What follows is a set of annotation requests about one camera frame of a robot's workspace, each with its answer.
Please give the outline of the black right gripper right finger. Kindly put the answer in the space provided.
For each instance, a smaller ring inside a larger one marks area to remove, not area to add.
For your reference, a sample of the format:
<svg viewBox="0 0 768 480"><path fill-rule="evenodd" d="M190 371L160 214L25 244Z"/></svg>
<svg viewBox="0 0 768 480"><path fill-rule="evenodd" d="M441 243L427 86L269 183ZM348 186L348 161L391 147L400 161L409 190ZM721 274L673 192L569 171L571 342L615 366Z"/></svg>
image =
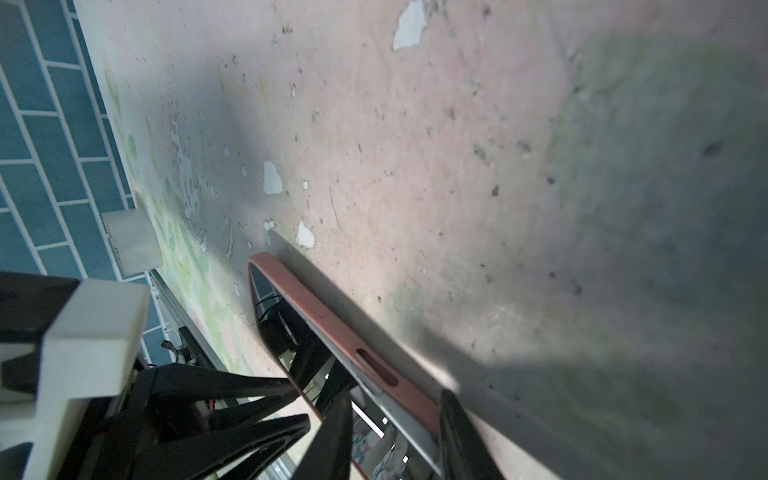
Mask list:
<svg viewBox="0 0 768 480"><path fill-rule="evenodd" d="M456 395L448 389L440 395L439 427L443 479L504 479Z"/></svg>

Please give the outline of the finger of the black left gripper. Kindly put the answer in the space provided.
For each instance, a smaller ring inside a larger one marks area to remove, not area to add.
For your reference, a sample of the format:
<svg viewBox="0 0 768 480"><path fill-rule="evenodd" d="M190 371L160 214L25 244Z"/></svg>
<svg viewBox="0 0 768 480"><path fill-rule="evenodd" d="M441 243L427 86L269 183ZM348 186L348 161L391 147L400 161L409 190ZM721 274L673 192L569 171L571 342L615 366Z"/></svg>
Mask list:
<svg viewBox="0 0 768 480"><path fill-rule="evenodd" d="M295 399L298 390L287 378L250 377L185 364L168 364L143 371L142 411L191 411L197 402L250 397Z"/></svg>
<svg viewBox="0 0 768 480"><path fill-rule="evenodd" d="M238 459L227 479L255 479L309 432L306 414L236 427L150 448L135 460L132 479L203 479Z"/></svg>

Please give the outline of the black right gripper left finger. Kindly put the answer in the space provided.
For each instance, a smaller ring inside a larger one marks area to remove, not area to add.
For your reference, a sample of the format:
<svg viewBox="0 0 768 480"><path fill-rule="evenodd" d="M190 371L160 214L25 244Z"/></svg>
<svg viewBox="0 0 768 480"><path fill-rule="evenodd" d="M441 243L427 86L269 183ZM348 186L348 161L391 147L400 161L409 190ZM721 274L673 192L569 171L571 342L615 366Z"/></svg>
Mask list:
<svg viewBox="0 0 768 480"><path fill-rule="evenodd" d="M344 393L334 401L292 480L348 480L352 440L351 400L349 394Z"/></svg>

